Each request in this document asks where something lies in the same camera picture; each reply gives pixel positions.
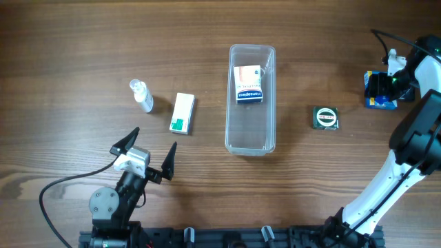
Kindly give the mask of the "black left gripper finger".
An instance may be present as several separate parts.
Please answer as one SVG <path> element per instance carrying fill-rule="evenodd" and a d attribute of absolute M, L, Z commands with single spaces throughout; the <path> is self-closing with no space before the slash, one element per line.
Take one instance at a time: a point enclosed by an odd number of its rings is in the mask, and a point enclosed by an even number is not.
<path fill-rule="evenodd" d="M 162 174 L 161 177 L 167 180 L 172 180 L 174 176 L 174 164 L 176 155 L 177 142 L 174 142 L 170 148 L 163 164 L 161 165 Z"/>
<path fill-rule="evenodd" d="M 127 152 L 134 145 L 136 138 L 139 134 L 140 127 L 135 127 L 126 137 L 122 138 L 117 143 L 113 144 L 110 149 L 110 153 L 113 155 L 126 155 Z"/>

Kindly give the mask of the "blue yellow VapoDrops box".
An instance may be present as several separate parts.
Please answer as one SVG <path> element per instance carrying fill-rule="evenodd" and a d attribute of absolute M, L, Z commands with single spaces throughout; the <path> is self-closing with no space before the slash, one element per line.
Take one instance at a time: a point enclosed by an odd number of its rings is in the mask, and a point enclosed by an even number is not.
<path fill-rule="evenodd" d="M 386 72 L 367 71 L 364 74 L 366 108 L 379 110 L 395 110 L 398 107 L 397 100 L 390 101 L 388 96 L 377 94 L 375 97 L 368 96 L 371 86 L 377 87 L 386 79 L 391 79 Z"/>

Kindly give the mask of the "white green medicine box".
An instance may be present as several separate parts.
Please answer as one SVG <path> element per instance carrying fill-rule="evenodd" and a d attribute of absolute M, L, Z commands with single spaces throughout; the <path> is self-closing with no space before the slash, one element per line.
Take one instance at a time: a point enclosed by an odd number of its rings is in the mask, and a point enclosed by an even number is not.
<path fill-rule="evenodd" d="M 170 123 L 170 132 L 189 134 L 190 121 L 195 102 L 193 94 L 178 93 L 174 104 L 174 111 Z"/>

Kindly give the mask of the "green round-label box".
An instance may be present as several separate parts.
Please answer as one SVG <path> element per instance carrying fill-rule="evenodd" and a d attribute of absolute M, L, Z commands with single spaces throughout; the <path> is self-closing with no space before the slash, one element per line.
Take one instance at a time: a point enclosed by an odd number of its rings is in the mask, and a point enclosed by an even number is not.
<path fill-rule="evenodd" d="M 315 130 L 337 130 L 339 128 L 338 109 L 314 106 L 312 127 Z"/>

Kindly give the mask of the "white blue Hansaplast box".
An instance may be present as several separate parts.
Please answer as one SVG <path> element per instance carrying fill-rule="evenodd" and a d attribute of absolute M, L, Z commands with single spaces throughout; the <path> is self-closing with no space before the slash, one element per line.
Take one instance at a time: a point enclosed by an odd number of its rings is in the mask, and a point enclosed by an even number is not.
<path fill-rule="evenodd" d="M 234 67 L 237 104 L 260 103 L 263 100 L 259 65 Z"/>

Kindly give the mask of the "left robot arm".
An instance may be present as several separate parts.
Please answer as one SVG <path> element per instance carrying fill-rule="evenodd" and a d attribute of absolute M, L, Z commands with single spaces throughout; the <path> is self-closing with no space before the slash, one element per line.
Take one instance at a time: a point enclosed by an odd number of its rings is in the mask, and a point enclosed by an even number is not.
<path fill-rule="evenodd" d="M 93 228 L 89 247 L 154 246 L 141 223 L 130 218 L 139 207 L 140 197 L 145 196 L 148 182 L 159 185 L 163 179 L 172 180 L 177 143 L 173 143 L 161 169 L 157 170 L 149 166 L 150 152 L 134 145 L 139 131 L 136 127 L 110 148 L 110 153 L 116 156 L 111 166 L 123 174 L 114 189 L 102 187 L 90 197 Z"/>

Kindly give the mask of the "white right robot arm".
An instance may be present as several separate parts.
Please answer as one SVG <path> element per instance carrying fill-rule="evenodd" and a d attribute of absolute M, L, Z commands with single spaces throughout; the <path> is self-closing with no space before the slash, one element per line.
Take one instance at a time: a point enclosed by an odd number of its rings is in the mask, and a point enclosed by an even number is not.
<path fill-rule="evenodd" d="M 393 101 L 418 88 L 421 99 L 393 131 L 380 171 L 315 233 L 321 247 L 373 247 L 379 220 L 410 187 L 440 169 L 440 38 L 428 34 L 410 45 L 406 57 L 385 51 L 387 75 L 371 75 L 365 96 Z"/>

